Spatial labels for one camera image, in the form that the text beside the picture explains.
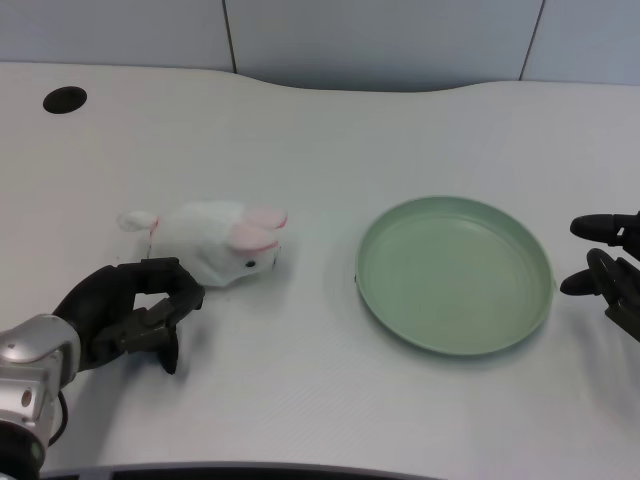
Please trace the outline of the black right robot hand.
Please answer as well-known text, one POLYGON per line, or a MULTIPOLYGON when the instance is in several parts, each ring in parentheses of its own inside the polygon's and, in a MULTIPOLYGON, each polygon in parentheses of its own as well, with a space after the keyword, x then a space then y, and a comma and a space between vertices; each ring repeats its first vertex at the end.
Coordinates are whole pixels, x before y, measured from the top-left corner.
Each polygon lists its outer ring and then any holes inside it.
MULTIPOLYGON (((591 214, 575 218, 570 225, 573 235, 610 247, 620 247, 639 257, 639 215, 591 214)), ((607 302, 605 315, 634 340, 639 339, 639 269, 629 261, 612 258, 593 248, 586 255, 587 268, 560 285, 569 296, 602 296, 607 302)))

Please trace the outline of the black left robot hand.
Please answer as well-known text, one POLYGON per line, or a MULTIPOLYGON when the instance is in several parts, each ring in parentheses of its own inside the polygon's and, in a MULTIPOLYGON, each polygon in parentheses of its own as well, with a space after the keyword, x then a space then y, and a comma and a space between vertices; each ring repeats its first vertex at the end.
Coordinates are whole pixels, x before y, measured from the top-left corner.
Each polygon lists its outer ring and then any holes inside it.
POLYGON ((202 307, 205 288, 170 258, 105 266, 82 280, 53 314, 80 339, 80 372, 125 353, 154 353, 166 373, 176 372, 177 325, 202 307))

